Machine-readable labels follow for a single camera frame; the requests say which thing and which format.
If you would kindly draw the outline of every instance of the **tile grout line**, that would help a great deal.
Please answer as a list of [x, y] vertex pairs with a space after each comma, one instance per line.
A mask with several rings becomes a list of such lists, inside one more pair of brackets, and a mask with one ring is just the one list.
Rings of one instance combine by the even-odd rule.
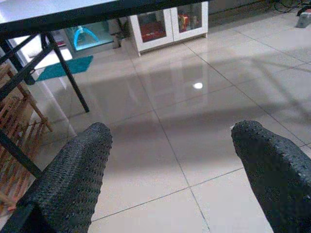
[[280, 53], [283, 53], [283, 54], [288, 55], [288, 56], [290, 56], [290, 57], [292, 57], [292, 58], [294, 58], [294, 59], [296, 59], [296, 60], [299, 60], [299, 61], [303, 62], [303, 64], [300, 64], [300, 65], [298, 65], [298, 66], [301, 66], [301, 65], [304, 65], [304, 64], [307, 64], [307, 63], [308, 63], [308, 62], [302, 61], [302, 60], [300, 60], [299, 58], [296, 58], [296, 57], [294, 57], [294, 56], [292, 56], [292, 55], [290, 55], [290, 54], [288, 54], [288, 53], [286, 53], [286, 52], [283, 52], [283, 51], [281, 51], [281, 50], [278, 50], [278, 49], [276, 49], [276, 48], [274, 48], [274, 47], [272, 47], [272, 46], [270, 46], [270, 45], [267, 45], [267, 44], [265, 44], [265, 43], [263, 43], [263, 42], [261, 42], [261, 41], [258, 41], [258, 39], [261, 39], [261, 38], [254, 39], [254, 38], [251, 38], [251, 37], [248, 36], [248, 35], [245, 35], [245, 36], [248, 37], [248, 38], [250, 38], [250, 39], [252, 39], [252, 40], [257, 41], [258, 43], [261, 43], [261, 44], [263, 44], [263, 45], [265, 45], [265, 46], [268, 46], [268, 47], [270, 47], [270, 48], [272, 48], [272, 49], [274, 49], [274, 50], [276, 50], [276, 51], [278, 51], [278, 52], [280, 52]]
[[68, 137], [59, 138], [59, 139], [56, 139], [55, 141], [51, 141], [51, 142], [48, 142], [48, 143], [45, 143], [45, 144], [41, 144], [40, 146], [41, 146], [41, 147], [42, 147], [42, 146], [47, 146], [47, 145], [49, 145], [49, 144], [58, 143], [58, 142], [64, 141], [64, 140], [66, 140], [66, 142], [67, 142], [67, 141], [69, 140], [69, 138], [68, 138]]
[[[185, 60], [187, 60], [187, 59], [192, 59], [192, 58], [195, 58], [195, 57], [197, 56], [192, 50], [190, 50], [190, 51], [194, 54], [194, 56], [193, 56], [193, 57], [188, 57], [188, 58], [186, 58]], [[178, 102], [176, 102], [176, 103], [172, 103], [172, 104], [169, 104], [169, 105], [166, 105], [166, 106], [162, 106], [162, 107], [156, 108], [156, 107], [152, 104], [152, 102], [151, 102], [151, 100], [150, 100], [149, 94], [148, 94], [148, 92], [146, 91], [145, 86], [144, 86], [143, 82], [142, 82], [141, 79], [140, 79], [141, 76], [138, 74], [138, 72], [137, 72], [137, 70], [136, 70], [136, 67], [135, 67], [133, 61], [132, 61], [132, 65], [133, 65], [133, 67], [134, 67], [134, 69], [135, 69], [137, 78], [139, 79], [139, 82], [140, 82], [140, 84], [142, 85], [142, 87], [143, 87], [143, 89], [144, 89], [144, 91], [145, 91], [145, 93], [146, 93], [146, 95], [147, 95], [147, 97], [148, 97], [148, 100], [149, 100], [149, 102], [150, 102], [150, 104], [151, 104], [151, 106], [152, 106], [152, 109], [153, 109], [154, 111], [155, 111], [155, 110], [159, 110], [159, 109], [163, 109], [163, 108], [166, 108], [166, 107], [170, 107], [170, 106], [173, 106], [173, 105], [178, 104], [178, 103], [182, 103], [182, 102], [184, 102], [184, 101], [186, 101], [186, 100], [190, 100], [190, 99], [193, 99], [193, 98], [195, 98], [195, 97], [199, 97], [199, 96], [205, 95], [205, 94], [201, 94], [201, 95], [194, 96], [194, 97], [191, 97], [191, 98], [186, 99], [186, 100], [181, 100], [181, 101], [178, 101]], [[163, 66], [165, 66], [165, 65], [166, 65], [166, 64], [159, 65], [159, 66], [155, 66], [154, 68], [163, 67]], [[228, 87], [221, 88], [221, 89], [215, 90], [215, 91], [220, 91], [220, 90], [223, 90], [223, 89], [226, 89], [226, 88], [228, 88]]]
[[[289, 70], [289, 69], [298, 68], [298, 67], [303, 66], [303, 65], [305, 65], [305, 64], [308, 64], [308, 63], [299, 64], [299, 65], [296, 65], [296, 66], [293, 66], [293, 67], [285, 68], [285, 69], [279, 70], [279, 71], [277, 71], [277, 72], [274, 72], [274, 73], [272, 73], [272, 74], [278, 74], [278, 73], [280, 73], [280, 72], [284, 72], [284, 71], [287, 71], [287, 70]], [[254, 81], [254, 80], [257, 80], [257, 79], [262, 79], [262, 78], [254, 78], [254, 79], [250, 79], [250, 80], [245, 80], [245, 81], [239, 82], [239, 83], [237, 83], [237, 84], [234, 84], [233, 86], [237, 86], [237, 85], [240, 85], [240, 84], [248, 83], [248, 82], [251, 82], [251, 81]]]
[[196, 184], [194, 184], [194, 185], [191, 185], [190, 188], [196, 187], [196, 186], [198, 186], [198, 185], [201, 185], [201, 184], [203, 184], [203, 183], [212, 181], [212, 180], [217, 179], [217, 178], [220, 178], [220, 177], [222, 177], [222, 176], [229, 175], [229, 174], [231, 174], [231, 173], [233, 173], [233, 172], [236, 172], [236, 171], [239, 171], [239, 170], [242, 170], [242, 169], [244, 169], [244, 167], [240, 167], [240, 168], [238, 168], [238, 169], [235, 169], [235, 170], [233, 170], [233, 171], [227, 172], [227, 173], [225, 173], [225, 174], [221, 174], [221, 175], [219, 175], [219, 176], [210, 178], [210, 179], [208, 179], [208, 180], [206, 180], [206, 181], [202, 181], [202, 182], [200, 182], [200, 183], [196, 183]]
[[227, 88], [230, 88], [230, 87], [233, 87], [233, 85], [230, 85], [230, 86], [221, 88], [221, 89], [219, 89], [219, 90], [211, 91], [211, 92], [208, 92], [208, 93], [203, 93], [203, 94], [198, 95], [198, 96], [193, 96], [193, 97], [188, 98], [188, 99], [186, 99], [186, 100], [178, 101], [178, 102], [176, 102], [176, 103], [172, 103], [172, 104], [169, 104], [169, 105], [166, 105], [166, 106], [163, 106], [163, 107], [155, 108], [154, 110], [157, 111], [157, 110], [161, 110], [161, 109], [164, 109], [164, 108], [167, 108], [167, 107], [172, 107], [172, 106], [177, 105], [177, 104], [179, 104], [179, 103], [183, 103], [183, 102], [186, 102], [186, 101], [189, 101], [189, 100], [198, 98], [198, 97], [202, 97], [202, 96], [205, 96], [205, 95], [207, 95], [207, 94], [211, 94], [211, 93], [214, 93], [214, 92], [217, 92], [217, 91], [223, 91], [223, 90], [225, 90], [225, 89], [227, 89]]
[[222, 77], [224, 77], [228, 82], [230, 82], [235, 88], [237, 88], [240, 92], [242, 92], [246, 97], [248, 97], [257, 107], [259, 107], [261, 110], [263, 110], [267, 115], [272, 117], [277, 123], [279, 123], [283, 128], [285, 128], [290, 134], [292, 134], [296, 139], [298, 139], [300, 142], [305, 144], [304, 141], [302, 141], [299, 137], [297, 137], [293, 132], [291, 132], [289, 129], [287, 129], [283, 124], [281, 124], [279, 121], [277, 121], [272, 115], [270, 115], [265, 109], [263, 109], [260, 105], [258, 105], [252, 98], [250, 98], [247, 94], [245, 94], [242, 90], [240, 90], [234, 83], [232, 83], [229, 79], [227, 79], [222, 73], [220, 73], [214, 66], [209, 64], [207, 61], [205, 61], [202, 57], [200, 57], [198, 54], [196, 54], [199, 58], [201, 58], [206, 64], [211, 66], [217, 73], [219, 73]]
[[138, 117], [138, 116], [141, 116], [141, 115], [144, 115], [144, 114], [147, 114], [147, 113], [151, 113], [151, 112], [153, 112], [153, 111], [154, 111], [154, 110], [152, 109], [152, 110], [149, 110], [148, 112], [143, 112], [143, 113], [139, 113], [139, 114], [137, 114], [137, 115], [129, 116], [129, 117], [125, 118], [125, 119], [117, 120], [117, 121], [111, 122], [111, 123], [106, 124], [106, 125], [109, 126], [109, 125], [120, 124], [120, 123], [122, 123], [123, 121], [129, 120], [129, 119], [132, 119], [132, 118], [134, 118], [134, 117]]
[[[75, 93], [75, 91], [73, 91], [73, 93], [70, 95], [70, 108], [69, 108], [69, 112], [70, 113], [72, 111], [72, 103], [73, 103], [72, 98], [73, 98], [74, 93]], [[70, 119], [67, 118], [67, 120], [68, 120], [68, 127], [67, 127], [67, 141], [68, 141], [68, 139], [69, 139]]]
[[133, 208], [139, 207], [139, 206], [141, 206], [141, 205], [144, 205], [144, 204], [150, 203], [150, 202], [152, 202], [152, 201], [155, 201], [155, 200], [159, 200], [159, 199], [162, 199], [162, 198], [168, 197], [168, 196], [170, 196], [170, 195], [172, 195], [172, 194], [179, 193], [179, 192], [184, 191], [184, 190], [186, 190], [186, 189], [188, 189], [188, 188], [189, 188], [189, 187], [185, 187], [185, 188], [179, 189], [179, 190], [177, 190], [177, 191], [174, 191], [174, 192], [172, 192], [172, 193], [169, 193], [169, 194], [163, 195], [163, 196], [161, 196], [161, 197], [158, 197], [158, 198], [155, 198], [155, 199], [152, 199], [152, 200], [149, 200], [149, 201], [146, 201], [146, 202], [143, 202], [143, 203], [140, 203], [140, 204], [137, 204], [137, 205], [134, 205], [134, 206], [128, 207], [128, 208], [126, 208], [126, 209], [124, 209], [124, 210], [117, 211], [117, 212], [115, 212], [115, 213], [112, 213], [112, 214], [106, 215], [106, 216], [104, 216], [104, 217], [100, 217], [100, 218], [98, 218], [98, 219], [96, 219], [96, 220], [93, 220], [92, 222], [96, 222], [96, 221], [98, 221], [98, 220], [102, 220], [102, 219], [104, 219], [104, 218], [107, 218], [107, 217], [110, 217], [110, 216], [113, 216], [113, 215], [116, 215], [116, 214], [122, 213], [122, 212], [124, 212], [124, 211], [127, 211], [127, 210], [130, 210], [130, 209], [133, 209]]
[[178, 163], [178, 165], [179, 165], [179, 168], [180, 168], [181, 172], [182, 172], [183, 175], [184, 175], [184, 178], [185, 178], [186, 183], [187, 183], [187, 186], [188, 186], [187, 188], [189, 188], [190, 192], [192, 193], [192, 196], [193, 196], [194, 201], [195, 201], [195, 203], [196, 203], [196, 205], [197, 205], [197, 207], [198, 207], [198, 209], [199, 209], [199, 211], [200, 211], [200, 213], [201, 213], [201, 216], [202, 216], [202, 218], [203, 218], [203, 220], [204, 220], [204, 222], [205, 222], [205, 224], [206, 224], [208, 230], [210, 231], [210, 228], [209, 228], [209, 225], [208, 225], [208, 223], [207, 223], [207, 220], [206, 220], [206, 218], [205, 218], [205, 216], [204, 216], [204, 214], [203, 214], [203, 212], [202, 212], [202, 210], [201, 210], [201, 207], [199, 206], [199, 203], [198, 203], [198, 201], [197, 201], [197, 199], [196, 199], [196, 197], [195, 197], [195, 195], [194, 195], [192, 189], [190, 188], [190, 184], [189, 184], [189, 182], [188, 182], [188, 179], [187, 179], [187, 177], [186, 177], [186, 175], [185, 175], [185, 173], [184, 173], [184, 171], [183, 171], [183, 169], [182, 169], [182, 167], [181, 167], [181, 164], [180, 164], [180, 162], [179, 162], [179, 160], [178, 160], [178, 158], [177, 158], [177, 156], [176, 156], [176, 153], [175, 153], [175, 151], [174, 151], [174, 149], [173, 149], [173, 147], [172, 147], [172, 145], [171, 145], [171, 142], [170, 142], [170, 140], [169, 140], [169, 138], [168, 138], [168, 136], [167, 136], [167, 134], [166, 134], [166, 132], [165, 132], [165, 130], [164, 130], [164, 127], [163, 127], [163, 125], [162, 125], [162, 123], [161, 123], [161, 120], [160, 120], [160, 118], [159, 118], [159, 116], [158, 116], [158, 114], [157, 114], [157, 112], [156, 112], [156, 110], [155, 110], [155, 108], [154, 108], [152, 102], [150, 101], [150, 97], [149, 97], [149, 95], [148, 95], [148, 93], [147, 93], [147, 91], [146, 91], [146, 89], [145, 89], [145, 87], [144, 87], [144, 85], [143, 85], [143, 83], [142, 83], [142, 81], [141, 81], [139, 75], [138, 75], [138, 72], [137, 72], [137, 70], [136, 70], [136, 68], [135, 68], [135, 65], [134, 65], [134, 63], [133, 63], [131, 57], [130, 57], [130, 59], [131, 59], [132, 65], [133, 65], [133, 67], [134, 67], [134, 69], [135, 69], [137, 78], [139, 79], [139, 82], [140, 82], [140, 84], [141, 84], [143, 90], [145, 91], [145, 93], [146, 93], [146, 95], [147, 95], [148, 101], [150, 102], [150, 104], [151, 104], [151, 106], [152, 106], [153, 112], [155, 113], [155, 115], [156, 115], [156, 117], [157, 117], [157, 119], [158, 119], [158, 121], [159, 121], [159, 124], [160, 124], [160, 126], [161, 126], [161, 128], [162, 128], [162, 130], [163, 130], [163, 132], [164, 132], [164, 135], [165, 135], [165, 137], [166, 137], [166, 139], [167, 139], [167, 141], [168, 141], [168, 143], [169, 143], [169, 145], [170, 145], [170, 147], [171, 147], [171, 149], [172, 149], [172, 152], [173, 152], [173, 154], [174, 154], [175, 160], [177, 161], [177, 163]]
[[195, 203], [196, 203], [196, 205], [197, 205], [197, 207], [198, 207], [198, 209], [199, 209], [199, 211], [200, 211], [200, 213], [201, 213], [201, 216], [202, 216], [204, 222], [206, 223], [208, 230], [210, 231], [208, 222], [207, 222], [207, 220], [206, 220], [206, 218], [205, 218], [205, 216], [204, 216], [204, 214], [203, 214], [203, 211], [201, 210], [201, 207], [200, 207], [200, 205], [199, 205], [199, 203], [198, 203], [198, 201], [197, 201], [197, 199], [196, 199], [196, 197], [195, 197], [195, 195], [194, 195], [192, 189], [190, 188], [190, 184], [189, 184], [189, 181], [188, 181], [188, 179], [187, 179], [187, 177], [186, 177], [186, 174], [185, 174], [185, 172], [183, 171], [183, 169], [182, 169], [182, 167], [181, 167], [181, 164], [180, 164], [180, 162], [179, 162], [179, 160], [178, 160], [178, 158], [177, 158], [177, 155], [176, 155], [176, 153], [175, 153], [175, 151], [174, 151], [174, 149], [173, 149], [173, 146], [171, 145], [171, 142], [170, 142], [170, 140], [169, 140], [169, 138], [168, 138], [168, 136], [167, 136], [167, 134], [166, 134], [166, 132], [165, 132], [165, 130], [164, 130], [164, 127], [163, 127], [163, 125], [162, 125], [162, 123], [161, 123], [161, 120], [160, 120], [160, 118], [159, 118], [159, 116], [158, 116], [158, 114], [157, 114], [156, 111], [155, 111], [155, 114], [156, 114], [156, 117], [157, 117], [157, 119], [158, 119], [158, 121], [159, 121], [159, 123], [160, 123], [160, 125], [161, 125], [161, 128], [162, 128], [164, 134], [165, 134], [165, 137], [166, 137], [166, 139], [167, 139], [167, 141], [168, 141], [168, 143], [169, 143], [169, 145], [170, 145], [170, 147], [171, 147], [171, 149], [172, 149], [172, 151], [173, 151], [173, 154], [174, 154], [174, 156], [175, 156], [175, 160], [177, 161], [177, 163], [178, 163], [178, 165], [179, 165], [179, 168], [180, 168], [181, 172], [182, 172], [183, 175], [184, 175], [184, 178], [185, 178], [185, 180], [186, 180], [186, 182], [187, 182], [188, 188], [190, 189], [190, 192], [192, 193], [192, 196], [193, 196], [194, 201], [195, 201]]

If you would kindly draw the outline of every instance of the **teal rug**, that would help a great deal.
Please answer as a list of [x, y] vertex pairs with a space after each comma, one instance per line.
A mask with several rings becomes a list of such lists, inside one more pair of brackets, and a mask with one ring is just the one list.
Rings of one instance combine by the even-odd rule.
[[[82, 57], [77, 59], [72, 59], [66, 61], [67, 65], [69, 66], [70, 71], [72, 74], [77, 74], [81, 72], [87, 71], [89, 64], [91, 64], [93, 60], [93, 56]], [[44, 71], [40, 74], [39, 78], [36, 80], [43, 81], [47, 79], [57, 78], [65, 76], [66, 73], [60, 63], [56, 63], [54, 65], [45, 67]]]

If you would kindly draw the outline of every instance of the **white cabinet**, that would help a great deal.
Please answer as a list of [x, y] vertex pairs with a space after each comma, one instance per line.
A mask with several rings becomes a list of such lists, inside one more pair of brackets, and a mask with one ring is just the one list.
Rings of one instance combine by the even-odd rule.
[[208, 2], [130, 16], [131, 34], [140, 52], [198, 35], [207, 35]]

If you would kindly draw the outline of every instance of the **black table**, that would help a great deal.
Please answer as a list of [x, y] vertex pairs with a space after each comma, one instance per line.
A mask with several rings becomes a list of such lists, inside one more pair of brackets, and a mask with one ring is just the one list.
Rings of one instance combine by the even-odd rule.
[[[187, 5], [205, 0], [5, 0], [0, 2], [0, 42], [6, 39], [32, 35], [20, 45], [0, 58], [0, 64], [13, 58], [15, 53], [36, 34], [41, 35], [42, 52], [0, 88], [2, 101], [21, 81], [34, 84], [29, 75], [34, 67], [52, 50], [55, 51], [81, 104], [89, 111], [82, 93], [74, 80], [50, 31], [95, 23], [98, 21], [137, 15], [150, 11]], [[39, 168], [0, 130], [2, 144], [36, 178], [41, 176]]]

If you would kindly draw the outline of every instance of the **wooden rack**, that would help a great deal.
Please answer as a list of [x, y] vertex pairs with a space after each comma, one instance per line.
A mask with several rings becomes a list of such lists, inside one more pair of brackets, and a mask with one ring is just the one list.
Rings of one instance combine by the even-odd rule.
[[[0, 66], [0, 81], [13, 76], [8, 64]], [[0, 129], [33, 161], [45, 129], [52, 132], [52, 127], [37, 108], [27, 87], [18, 84], [17, 89], [12, 91], [15, 94], [11, 93], [0, 102]], [[33, 111], [38, 114], [40, 121], [30, 123]], [[27, 190], [30, 177], [30, 172], [0, 145], [0, 214], [5, 207], [15, 209], [15, 203]]]

